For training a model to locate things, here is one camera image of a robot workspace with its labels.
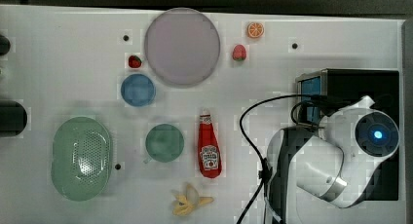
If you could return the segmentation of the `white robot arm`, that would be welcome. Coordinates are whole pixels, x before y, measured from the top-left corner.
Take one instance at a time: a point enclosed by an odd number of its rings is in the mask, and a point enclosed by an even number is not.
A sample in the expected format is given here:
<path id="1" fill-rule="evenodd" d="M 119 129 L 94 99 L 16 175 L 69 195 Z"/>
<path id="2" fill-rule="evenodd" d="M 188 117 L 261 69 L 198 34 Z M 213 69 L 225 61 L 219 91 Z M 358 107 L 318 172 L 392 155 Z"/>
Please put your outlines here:
<path id="1" fill-rule="evenodd" d="M 338 208 L 363 200 L 374 172 L 399 146 L 397 123 L 373 104 L 366 95 L 315 126 L 277 131 L 267 148 L 264 182 L 271 224 L 303 224 L 298 188 Z"/>

